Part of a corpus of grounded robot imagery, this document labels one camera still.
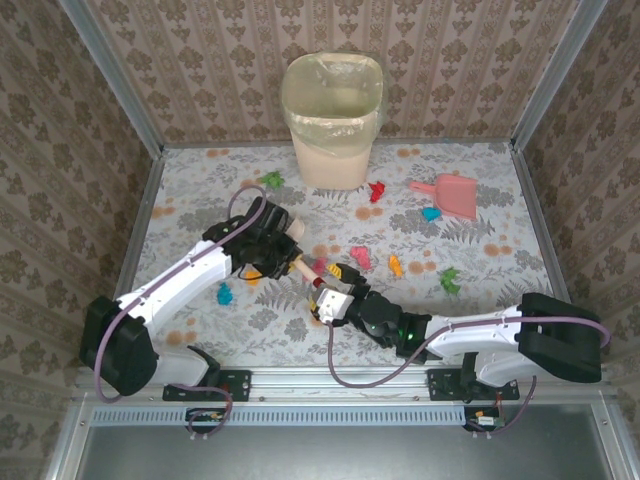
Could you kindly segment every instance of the patterned wallpaper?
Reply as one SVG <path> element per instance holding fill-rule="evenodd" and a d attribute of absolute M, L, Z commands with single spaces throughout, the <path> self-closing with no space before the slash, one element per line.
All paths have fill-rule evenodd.
<path fill-rule="evenodd" d="M 55 1 L 0 2 L 0 478 L 38 478 L 150 159 Z"/>
<path fill-rule="evenodd" d="M 576 0 L 90 0 L 169 144 L 289 138 L 279 88 L 309 52 L 378 54 L 383 137 L 507 138 Z"/>
<path fill-rule="evenodd" d="M 640 445 L 640 2 L 609 1 L 525 157 L 574 302 L 613 331 Z"/>

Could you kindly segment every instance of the gray panel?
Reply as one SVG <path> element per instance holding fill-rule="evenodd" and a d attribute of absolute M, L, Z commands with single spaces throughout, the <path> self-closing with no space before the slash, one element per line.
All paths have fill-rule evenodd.
<path fill-rule="evenodd" d="M 93 428 L 80 479 L 612 478 L 590 407 L 533 407 L 504 436 L 461 427 Z"/>

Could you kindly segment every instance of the floor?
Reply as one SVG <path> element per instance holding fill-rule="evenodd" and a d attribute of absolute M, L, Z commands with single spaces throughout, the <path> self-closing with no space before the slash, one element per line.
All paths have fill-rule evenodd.
<path fill-rule="evenodd" d="M 284 186 L 268 187 L 268 196 L 305 222 L 300 246 L 306 258 L 356 266 L 350 249 L 368 247 L 372 269 L 363 273 L 406 311 L 473 314 L 517 304 L 523 292 L 551 293 L 507 144 L 374 145 L 368 181 L 386 184 L 376 204 L 369 201 L 367 185 L 351 192 L 306 187 L 291 146 L 167 150 L 163 156 L 166 166 L 135 286 L 160 274 L 210 225 L 224 220 L 240 186 L 278 170 Z M 421 210 L 432 201 L 407 185 L 433 182 L 440 173 L 478 180 L 477 222 L 425 221 Z M 234 213 L 243 213 L 252 198 L 241 197 Z M 403 277 L 389 269 L 390 255 L 399 258 Z M 439 282 L 449 267 L 460 272 L 457 295 Z M 227 367 L 326 365 L 327 332 L 311 318 L 310 286 L 299 274 L 255 286 L 237 278 L 227 283 L 231 305 L 218 304 L 219 287 L 213 286 L 161 330 L 159 341 L 194 344 Z M 339 365 L 401 363 L 392 350 L 349 326 L 336 332 L 335 358 Z"/>
<path fill-rule="evenodd" d="M 78 479 L 611 479 L 589 406 L 531 407 L 490 440 L 462 427 L 92 428 Z"/>

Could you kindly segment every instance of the cable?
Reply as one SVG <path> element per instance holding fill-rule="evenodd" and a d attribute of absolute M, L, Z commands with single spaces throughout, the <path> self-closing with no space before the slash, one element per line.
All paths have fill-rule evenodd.
<path fill-rule="evenodd" d="M 218 433 L 220 429 L 224 426 L 224 424 L 227 423 L 227 421 L 229 420 L 229 417 L 231 417 L 231 410 L 233 409 L 233 398 L 231 397 L 231 394 L 226 390 L 223 390 L 217 387 L 191 387 L 189 385 L 183 385 L 181 383 L 174 384 L 173 386 L 181 390 L 187 390 L 189 392 L 215 392 L 215 393 L 220 393 L 221 395 L 224 396 L 226 400 L 224 416 L 222 417 L 222 420 L 218 422 L 218 425 L 216 425 L 215 428 L 210 432 L 207 432 L 206 435 L 214 435 Z M 194 439 L 197 435 L 196 432 L 193 430 L 193 421 L 203 413 L 208 413 L 208 412 L 209 410 L 203 409 L 203 410 L 196 410 L 195 412 L 191 413 L 191 416 L 189 417 L 189 423 L 187 424 L 187 430 L 191 434 L 192 439 Z"/>
<path fill-rule="evenodd" d="M 516 416 L 513 417 L 513 419 L 509 423 L 507 423 L 504 427 L 498 428 L 490 432 L 482 428 L 480 425 L 477 425 L 472 422 L 467 422 L 467 425 L 470 425 L 475 430 L 482 433 L 486 433 L 487 435 L 499 435 L 501 433 L 504 433 L 506 430 L 509 430 L 518 420 L 520 420 L 520 418 L 524 414 L 524 411 L 527 409 L 529 402 L 531 402 L 531 399 L 533 398 L 533 392 L 535 392 L 536 390 L 537 383 L 538 383 L 538 377 L 534 375 L 531 380 L 531 388 L 529 389 L 529 393 L 525 397 L 524 402 L 522 402 L 522 405 L 520 406 L 520 410 L 518 410 L 518 413 L 516 413 Z"/>
<path fill-rule="evenodd" d="M 120 325 L 120 322 L 122 322 L 122 320 L 127 316 L 127 314 L 131 310 L 133 310 L 135 307 L 137 307 L 138 305 L 143 303 L 145 299 L 149 298 L 149 296 L 153 292 L 158 290 L 162 285 L 164 285 L 169 280 L 171 280 L 173 277 L 178 275 L 185 268 L 188 268 L 190 265 L 193 265 L 195 262 L 200 260 L 202 257 L 208 255 L 209 253 L 211 253 L 215 249 L 217 249 L 217 248 L 221 247 L 222 245 L 224 245 L 225 243 L 227 243 L 229 240 L 232 240 L 233 238 L 235 238 L 238 235 L 240 235 L 243 231 L 245 231 L 247 228 L 249 228 L 260 217 L 260 215 L 262 215 L 262 212 L 264 211 L 264 209 L 265 209 L 265 207 L 267 205 L 267 192 L 263 188 L 261 188 L 261 187 L 259 187 L 257 185 L 247 185 L 245 187 L 242 187 L 236 193 L 234 193 L 233 196 L 231 197 L 231 200 L 229 200 L 229 207 L 227 209 L 227 218 L 231 218 L 231 209 L 233 207 L 234 202 L 238 198 L 238 195 L 240 195 L 245 190 L 249 190 L 251 188 L 258 190 L 262 194 L 262 202 L 260 203 L 260 206 L 258 207 L 258 210 L 251 216 L 251 218 L 249 218 L 249 220 L 247 220 L 243 225 L 241 225 L 237 229 L 233 230 L 227 236 L 223 237 L 218 242 L 214 243 L 210 247 L 207 247 L 206 249 L 204 249 L 202 252 L 200 252 L 200 253 L 194 255 L 193 257 L 191 257 L 189 259 L 189 261 L 185 261 L 184 263 L 178 265 L 178 267 L 174 268 L 170 272 L 167 272 L 163 277 L 161 277 L 153 285 L 151 285 L 146 291 L 142 292 L 139 297 L 134 299 L 129 305 L 127 305 L 124 309 L 122 309 L 115 316 L 113 321 L 109 324 L 109 326 L 107 327 L 107 330 L 104 332 L 104 335 L 102 336 L 102 340 L 100 341 L 100 346 L 98 347 L 98 352 L 96 354 L 96 360 L 95 360 L 95 363 L 94 363 L 94 366 L 93 366 L 93 385 L 94 385 L 94 388 L 95 388 L 95 391 L 96 391 L 96 396 L 102 402 L 104 402 L 104 403 L 115 403 L 118 400 L 120 400 L 120 398 L 122 398 L 121 395 L 117 395 L 115 397 L 107 397 L 107 396 L 105 396 L 104 392 L 102 391 L 102 384 L 100 382 L 100 371 L 102 370 L 102 361 L 103 361 L 103 358 L 104 358 L 104 352 L 105 352 L 105 350 L 107 348 L 107 344 L 109 343 L 109 340 L 111 339 L 111 336 L 113 335 L 113 332 L 115 331 L 115 329 L 118 328 L 118 325 Z M 214 388 L 214 387 L 192 387 L 192 388 Z"/>
<path fill-rule="evenodd" d="M 611 341 L 611 333 L 605 327 L 600 325 L 598 322 L 594 322 L 593 320 L 588 320 L 586 318 L 578 318 L 578 317 L 509 317 L 504 319 L 489 319 L 489 320 L 476 320 L 472 322 L 464 322 L 456 325 L 449 325 L 446 327 L 442 327 L 436 330 L 434 333 L 429 335 L 425 339 L 424 342 L 420 344 L 420 346 L 416 349 L 415 352 L 411 354 L 411 356 L 400 366 L 397 370 L 390 373 L 384 378 L 380 380 L 376 380 L 371 383 L 349 383 L 342 380 L 338 377 L 336 373 L 335 366 L 333 365 L 333 329 L 334 326 L 331 323 L 328 323 L 329 327 L 329 341 L 327 345 L 327 360 L 329 364 L 329 371 L 331 372 L 331 376 L 333 379 L 339 383 L 340 385 L 347 388 L 373 388 L 379 385 L 383 385 L 387 383 L 389 380 L 394 379 L 398 375 L 400 375 L 417 357 L 420 355 L 422 350 L 427 348 L 427 346 L 433 342 L 436 338 L 438 338 L 443 333 L 458 330 L 459 328 L 471 328 L 471 327 L 485 327 L 489 325 L 502 325 L 503 323 L 574 323 L 577 325 L 584 325 L 587 327 L 594 328 L 598 330 L 602 334 L 602 340 L 600 342 L 600 348 L 606 347 Z"/>

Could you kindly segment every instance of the red toy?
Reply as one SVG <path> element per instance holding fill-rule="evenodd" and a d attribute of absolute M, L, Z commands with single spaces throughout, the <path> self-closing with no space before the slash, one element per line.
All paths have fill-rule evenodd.
<path fill-rule="evenodd" d="M 376 203 L 378 200 L 380 200 L 380 197 L 384 193 L 384 183 L 382 182 L 370 183 L 369 186 L 371 187 L 371 190 L 372 190 L 371 198 L 369 199 L 369 201 L 371 203 Z"/>

